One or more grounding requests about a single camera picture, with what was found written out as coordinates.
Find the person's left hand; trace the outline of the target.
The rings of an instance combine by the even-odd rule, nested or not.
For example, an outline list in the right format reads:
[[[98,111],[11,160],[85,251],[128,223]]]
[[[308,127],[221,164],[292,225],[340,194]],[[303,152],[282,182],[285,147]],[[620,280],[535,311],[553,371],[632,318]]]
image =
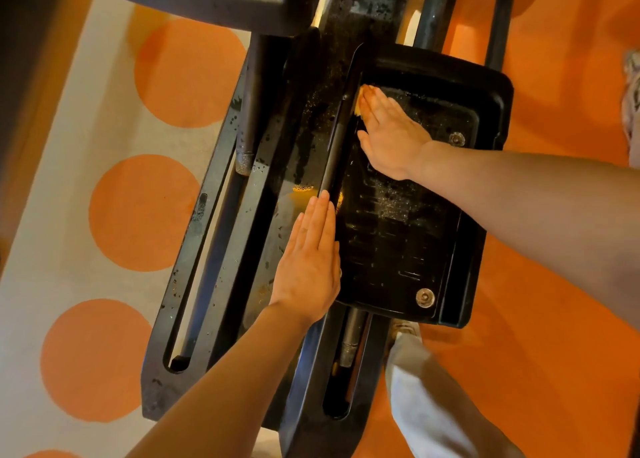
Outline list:
[[[292,315],[309,326],[323,317],[335,301],[340,291],[340,279],[332,276],[333,242],[337,241],[334,204],[331,202],[331,248],[328,252],[304,250],[305,211],[294,251],[285,254],[284,250],[278,263],[268,309]]]

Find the person's right hand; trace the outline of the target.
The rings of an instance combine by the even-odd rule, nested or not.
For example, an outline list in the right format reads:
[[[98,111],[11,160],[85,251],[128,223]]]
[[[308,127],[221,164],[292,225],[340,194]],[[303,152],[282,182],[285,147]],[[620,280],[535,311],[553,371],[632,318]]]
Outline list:
[[[363,123],[377,156],[368,159],[372,167],[391,179],[412,180],[426,186],[425,167],[437,145],[427,130],[420,124],[404,123],[393,111],[386,122]]]

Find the person's left forearm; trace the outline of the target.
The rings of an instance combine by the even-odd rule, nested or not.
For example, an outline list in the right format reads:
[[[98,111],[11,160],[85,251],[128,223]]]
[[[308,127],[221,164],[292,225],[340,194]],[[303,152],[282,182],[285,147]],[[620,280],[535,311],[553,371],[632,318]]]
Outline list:
[[[269,305],[125,458],[250,458],[277,387],[311,324],[288,304]]]

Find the person's right forearm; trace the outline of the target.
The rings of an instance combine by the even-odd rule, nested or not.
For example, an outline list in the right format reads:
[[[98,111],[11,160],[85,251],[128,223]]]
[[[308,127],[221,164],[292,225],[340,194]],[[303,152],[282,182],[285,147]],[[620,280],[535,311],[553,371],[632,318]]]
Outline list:
[[[640,331],[640,169],[431,141],[404,171]]]

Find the black tube with silver end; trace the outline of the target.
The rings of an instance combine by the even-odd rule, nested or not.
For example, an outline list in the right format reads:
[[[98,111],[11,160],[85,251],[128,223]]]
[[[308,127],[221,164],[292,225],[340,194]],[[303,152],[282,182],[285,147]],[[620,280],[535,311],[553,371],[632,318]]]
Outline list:
[[[355,362],[368,313],[362,309],[349,307],[340,344],[338,364],[341,368],[351,368]]]
[[[244,95],[236,136],[236,173],[248,177],[255,159],[262,99],[269,82],[270,37],[252,33],[247,52]]]

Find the black elliptical machine frame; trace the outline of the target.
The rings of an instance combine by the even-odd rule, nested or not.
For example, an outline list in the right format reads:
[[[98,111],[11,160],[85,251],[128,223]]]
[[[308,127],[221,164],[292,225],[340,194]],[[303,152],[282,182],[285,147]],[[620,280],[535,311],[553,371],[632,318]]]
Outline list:
[[[255,322],[268,303],[275,269],[268,243],[276,205],[298,204],[321,182],[346,77],[366,41],[395,43],[407,0],[328,0],[319,27],[270,37],[269,82],[252,172],[236,173],[236,136],[246,60],[205,173],[152,328],[141,373],[143,416],[158,421]],[[293,55],[313,56],[292,148],[282,142],[292,108],[283,100]],[[283,458],[351,458],[378,386],[389,319],[368,313],[355,366],[338,367],[349,307],[335,302],[285,371],[263,426],[278,432]]]

